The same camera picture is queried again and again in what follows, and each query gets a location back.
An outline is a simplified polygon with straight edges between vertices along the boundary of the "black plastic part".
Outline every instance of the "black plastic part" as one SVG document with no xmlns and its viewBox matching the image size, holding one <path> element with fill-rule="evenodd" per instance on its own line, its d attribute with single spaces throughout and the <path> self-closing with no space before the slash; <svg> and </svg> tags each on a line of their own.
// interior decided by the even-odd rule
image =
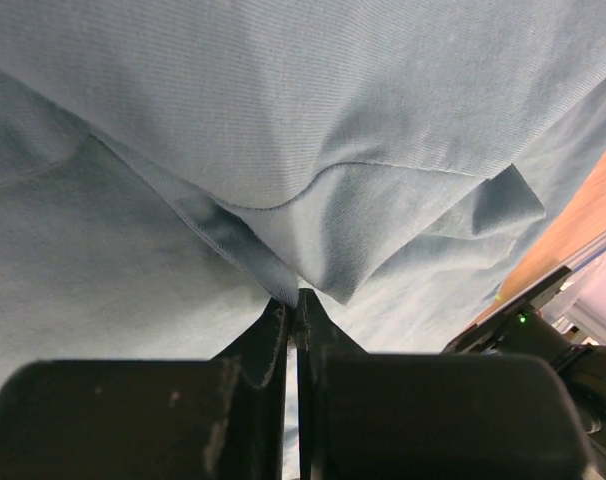
<svg viewBox="0 0 606 480">
<path fill-rule="evenodd" d="M 534 355 L 550 364 L 572 346 L 552 325 L 529 310 L 506 318 L 500 332 L 495 347 L 500 352 Z"/>
<path fill-rule="evenodd" d="M 590 464 L 567 392 L 535 358 L 331 356 L 324 372 L 335 470 L 314 479 L 569 480 Z"/>
<path fill-rule="evenodd" d="M 0 478 L 280 479 L 288 329 L 273 301 L 208 362 L 21 369 L 0 392 Z"/>
<path fill-rule="evenodd" d="M 327 471 L 325 454 L 324 387 L 320 376 L 328 352 L 342 355 L 367 355 L 367 352 L 330 320 L 312 290 L 299 292 L 294 337 L 297 346 L 299 401 L 299 465 L 301 480 L 316 478 L 312 470 Z"/>
<path fill-rule="evenodd" d="M 575 402 L 584 404 L 601 423 L 591 435 L 606 450 L 606 347 L 588 347 L 559 372 Z"/>
<path fill-rule="evenodd" d="M 514 322 L 521 311 L 536 311 L 556 295 L 572 270 L 561 267 L 479 325 L 473 325 L 447 344 L 443 353 L 483 352 L 492 348 L 506 322 Z"/>
</svg>

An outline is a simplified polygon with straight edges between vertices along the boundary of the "wooden surface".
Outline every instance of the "wooden surface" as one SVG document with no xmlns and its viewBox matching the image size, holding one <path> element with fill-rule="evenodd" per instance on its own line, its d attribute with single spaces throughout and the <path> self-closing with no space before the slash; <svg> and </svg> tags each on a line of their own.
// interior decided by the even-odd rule
<svg viewBox="0 0 606 480">
<path fill-rule="evenodd" d="M 563 213 L 507 277 L 480 321 L 606 230 L 606 153 Z"/>
</svg>

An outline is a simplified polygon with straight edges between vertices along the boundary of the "cloth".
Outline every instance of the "cloth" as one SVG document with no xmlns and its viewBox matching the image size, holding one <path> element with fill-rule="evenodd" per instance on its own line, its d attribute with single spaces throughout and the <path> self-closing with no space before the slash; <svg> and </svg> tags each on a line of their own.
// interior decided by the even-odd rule
<svg viewBox="0 0 606 480">
<path fill-rule="evenodd" d="M 207 358 L 304 283 L 438 351 L 605 150 L 606 0 L 0 0 L 0 384 Z"/>
</svg>

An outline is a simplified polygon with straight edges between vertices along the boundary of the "wooden table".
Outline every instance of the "wooden table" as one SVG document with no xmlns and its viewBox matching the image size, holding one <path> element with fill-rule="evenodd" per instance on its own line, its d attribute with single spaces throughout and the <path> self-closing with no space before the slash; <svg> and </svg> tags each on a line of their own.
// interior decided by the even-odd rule
<svg viewBox="0 0 606 480">
<path fill-rule="evenodd" d="M 606 230 L 606 153 L 563 213 L 507 277 L 493 305 L 474 322 L 550 273 Z"/>
</svg>

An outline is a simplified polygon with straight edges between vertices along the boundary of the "seam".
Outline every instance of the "seam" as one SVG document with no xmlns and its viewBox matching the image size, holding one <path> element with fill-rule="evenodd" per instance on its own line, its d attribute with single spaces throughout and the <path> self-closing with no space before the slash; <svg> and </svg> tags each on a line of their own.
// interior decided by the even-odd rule
<svg viewBox="0 0 606 480">
<path fill-rule="evenodd" d="M 217 245 L 216 242 L 212 241 L 210 239 L 210 237 L 208 235 L 205 235 L 205 233 L 203 233 L 199 228 L 198 225 L 195 224 L 194 222 L 192 222 L 182 211 L 181 209 L 177 208 L 173 203 L 168 202 L 167 200 L 165 200 L 163 198 L 162 195 L 160 195 L 155 189 L 154 187 L 147 181 L 145 180 L 136 170 L 134 170 L 132 167 L 130 167 L 130 165 L 128 165 L 128 163 L 123 160 L 121 158 L 121 156 L 114 151 L 112 148 L 110 148 L 110 146 L 108 144 L 106 144 L 103 140 L 101 140 L 99 137 L 97 137 L 94 134 L 90 134 L 90 137 L 92 139 L 94 139 L 97 143 L 99 143 L 103 148 L 105 148 L 106 150 L 108 150 L 112 155 L 114 155 L 114 158 L 117 159 L 119 162 L 121 162 L 130 172 L 132 172 L 141 182 L 143 182 L 148 188 L 150 188 L 154 194 L 165 204 L 167 205 L 180 219 L 181 221 L 185 224 L 185 226 L 187 228 L 189 228 L 192 232 L 194 232 L 196 234 L 196 236 L 198 238 L 200 238 L 206 245 L 208 245 L 213 251 L 215 251 L 217 254 L 219 254 L 221 256 L 221 258 L 225 259 L 227 262 L 229 262 L 230 264 L 234 265 L 235 267 L 237 267 L 238 269 L 240 269 L 242 272 L 244 272 L 248 277 L 250 277 L 251 279 L 253 279 L 256 283 L 258 283 L 261 287 L 263 287 L 265 289 L 265 291 L 267 291 L 271 296 L 274 296 L 274 292 L 272 291 L 272 289 L 270 288 L 269 285 L 267 285 L 262 278 L 260 278 L 259 276 L 255 275 L 254 272 L 249 269 L 246 268 L 245 265 L 242 265 L 241 262 L 239 262 L 233 255 L 231 255 L 229 252 L 225 251 L 224 249 L 222 249 L 219 245 Z M 284 303 L 285 305 L 289 305 L 289 303 L 287 302 L 286 298 L 277 298 L 277 300 L 279 300 L 280 302 Z"/>
<path fill-rule="evenodd" d="M 28 168 L 21 173 L 12 175 L 10 178 L 0 182 L 0 190 L 4 189 L 6 187 L 11 187 L 13 185 L 20 184 L 20 183 L 25 183 L 34 177 L 38 177 L 51 170 L 56 170 L 61 165 L 67 163 L 70 160 L 70 158 L 74 157 L 74 155 L 76 155 L 77 153 L 78 153 L 78 150 L 75 150 L 75 152 L 72 155 L 70 155 L 68 158 L 64 158 L 63 160 L 59 160 L 58 162 L 51 162 L 51 163 L 48 163 L 48 164 L 40 166 L 40 167 Z"/>
<path fill-rule="evenodd" d="M 314 187 L 314 185 L 316 183 L 318 183 L 320 181 L 321 177 L 324 176 L 327 172 L 329 172 L 331 170 L 334 170 L 334 169 L 341 168 L 341 167 L 352 166 L 352 165 L 354 165 L 354 166 L 364 166 L 365 165 L 365 166 L 371 166 L 371 167 L 400 168 L 400 169 L 409 170 L 409 171 L 442 173 L 442 174 L 445 174 L 445 175 L 458 175 L 458 176 L 470 177 L 470 178 L 484 178 L 484 177 L 474 176 L 474 175 L 470 175 L 470 174 L 466 174 L 466 173 L 450 172 L 450 171 L 447 171 L 447 170 L 427 169 L 427 168 L 415 168 L 415 167 L 408 167 L 406 165 L 395 165 L 395 164 L 390 164 L 390 163 L 379 163 L 379 162 L 371 162 L 371 161 L 351 161 L 351 162 L 335 163 L 335 164 L 329 165 L 329 166 L 327 166 L 327 167 L 319 170 L 316 173 L 316 175 L 314 176 L 314 178 L 312 178 L 312 180 L 305 186 L 305 188 L 303 190 L 301 190 L 300 192 L 298 192 L 296 195 L 294 195 L 289 200 L 286 200 L 285 202 L 280 203 L 280 204 L 275 205 L 275 206 L 272 206 L 272 207 L 245 207 L 245 206 L 242 206 L 242 205 L 237 205 L 237 204 L 234 204 L 234 203 L 226 202 L 224 200 L 221 200 L 220 198 L 217 198 L 215 195 L 212 195 L 207 190 L 204 190 L 204 189 L 201 189 L 201 190 L 203 190 L 204 192 L 206 192 L 217 204 L 219 204 L 220 206 L 222 206 L 223 208 L 226 208 L 226 209 L 234 209 L 234 210 L 237 210 L 237 211 L 238 210 L 242 210 L 242 211 L 245 211 L 245 212 L 271 212 L 271 211 L 279 210 L 279 209 L 284 208 L 284 207 L 288 207 L 289 205 L 297 202 L 300 199 L 301 196 L 306 195 L 310 190 L 312 190 L 313 187 Z"/>
</svg>

